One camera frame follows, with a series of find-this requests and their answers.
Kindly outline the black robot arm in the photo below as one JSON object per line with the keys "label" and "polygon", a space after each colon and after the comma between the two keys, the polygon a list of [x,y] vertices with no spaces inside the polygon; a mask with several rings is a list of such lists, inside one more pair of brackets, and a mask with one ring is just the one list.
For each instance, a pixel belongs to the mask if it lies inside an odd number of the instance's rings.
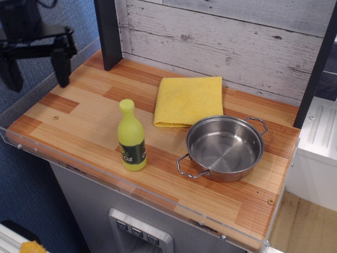
{"label": "black robot arm", "polygon": [[1,1],[1,79],[20,92],[23,78],[17,60],[51,58],[61,87],[69,84],[71,58],[77,53],[73,29],[43,22],[41,1]]}

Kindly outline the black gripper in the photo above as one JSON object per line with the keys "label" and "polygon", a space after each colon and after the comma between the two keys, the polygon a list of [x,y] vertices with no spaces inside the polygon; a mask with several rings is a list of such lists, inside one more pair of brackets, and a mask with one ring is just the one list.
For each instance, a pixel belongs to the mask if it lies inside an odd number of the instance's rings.
{"label": "black gripper", "polygon": [[7,38],[1,28],[1,79],[12,91],[20,92],[23,78],[16,60],[51,57],[56,78],[61,87],[69,85],[70,59],[77,54],[69,26],[43,22],[37,35],[30,38]]}

